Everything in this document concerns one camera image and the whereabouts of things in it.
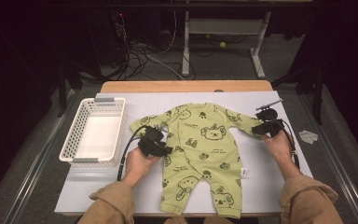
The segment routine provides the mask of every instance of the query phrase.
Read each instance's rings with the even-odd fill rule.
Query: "cartoon animal print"
[[[235,183],[237,183],[238,186],[240,186],[240,188],[242,187],[242,183],[240,179],[235,179]]]
[[[232,195],[224,191],[225,188],[223,188],[223,186],[220,186],[220,188],[217,189],[216,192],[213,192],[212,190],[214,205],[216,208],[229,208],[232,204],[234,204],[234,199],[232,198]]]
[[[201,135],[209,140],[221,140],[225,137],[227,130],[225,126],[217,127],[217,124],[214,124],[211,128],[201,129]]]
[[[164,180],[162,181],[162,187],[163,187],[163,188],[167,187],[169,183],[170,183],[170,181],[168,181],[167,179],[164,179]]]
[[[205,161],[206,159],[209,158],[209,155],[205,154],[205,153],[201,153],[201,154],[199,154],[199,158],[200,158],[200,160]]]
[[[164,159],[164,166],[167,167],[171,164],[171,157],[170,156],[166,156]]]
[[[210,178],[212,178],[211,172],[208,170],[204,170],[202,178],[209,180]]]
[[[191,190],[196,187],[197,183],[199,182],[199,179],[195,176],[191,175],[188,177],[183,178],[178,183],[178,193],[176,194],[176,201],[182,201],[182,199],[185,198],[185,196],[189,195]]]
[[[200,112],[200,118],[206,119],[206,114],[205,114],[205,112]]]
[[[191,146],[191,147],[193,147],[193,148],[196,148],[196,147],[197,147],[197,143],[198,143],[197,140],[194,140],[194,141],[193,141],[192,138],[189,138],[189,139],[187,140],[187,142],[186,142],[186,145]]]
[[[141,125],[146,125],[146,124],[148,124],[149,122],[150,122],[150,120],[151,119],[153,119],[153,118],[155,118],[156,116],[154,116],[154,117],[149,117],[149,116],[146,116],[146,117],[144,117],[144,118],[142,118],[141,119]]]
[[[173,151],[184,152],[184,150],[183,150],[181,147],[179,147],[179,146],[176,146]]]
[[[181,114],[179,119],[188,119],[191,117],[191,112],[189,110],[184,110]]]
[[[234,113],[234,112],[226,109],[226,115],[228,116],[228,118],[231,121],[238,121],[238,120],[242,121],[240,114],[238,114],[238,113]]]
[[[175,115],[179,115],[179,119],[188,119],[191,117],[191,112],[187,109],[187,105],[179,105],[175,108]]]
[[[220,164],[220,168],[223,170],[228,170],[229,169],[229,163],[223,162],[222,164]]]

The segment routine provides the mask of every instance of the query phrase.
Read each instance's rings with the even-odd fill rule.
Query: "human arm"
[[[280,204],[282,223],[342,223],[333,202],[336,192],[322,182],[303,175],[292,160],[283,131],[270,138],[262,135],[268,152],[277,162],[285,181]]]
[[[126,174],[121,181],[109,184],[92,193],[95,202],[78,223],[133,223],[135,209],[132,189],[149,173],[160,157],[146,157],[140,148],[129,152],[126,160]]]

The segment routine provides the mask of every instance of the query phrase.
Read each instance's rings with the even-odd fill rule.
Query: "small white object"
[[[304,142],[309,143],[309,144],[313,144],[313,142],[318,141],[318,138],[319,138],[318,134],[308,132],[305,130],[302,132],[299,132],[299,135]]]
[[[84,99],[63,144],[60,160],[74,166],[116,166],[125,118],[124,98]]]

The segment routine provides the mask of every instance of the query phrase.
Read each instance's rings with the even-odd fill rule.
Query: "white tabletop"
[[[126,126],[121,139],[121,153],[127,145],[132,131],[130,124],[148,115],[159,115],[175,106],[187,103],[214,103],[227,109],[253,116],[255,109],[280,99],[276,91],[247,92],[177,92],[177,93],[112,93],[126,99]],[[290,122],[282,104],[271,108],[278,112],[278,119]],[[242,215],[257,216],[281,212],[279,197],[283,179],[275,160],[267,152],[265,144],[236,128],[229,130],[235,137],[241,155],[242,167],[248,170],[248,176],[242,183]],[[312,176],[301,148],[296,140],[301,171]],[[156,164],[150,174],[135,188],[136,216],[171,216],[159,210],[162,193],[163,160]],[[89,195],[95,190],[116,181],[118,167],[75,167],[72,166],[66,177],[56,213],[78,215],[92,204]],[[199,182],[192,190],[184,216],[208,216],[216,214],[213,199],[207,182]]]

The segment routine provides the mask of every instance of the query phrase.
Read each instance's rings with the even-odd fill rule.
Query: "basket handle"
[[[97,106],[112,106],[115,105],[115,97],[112,93],[97,93],[94,98],[94,103]]]

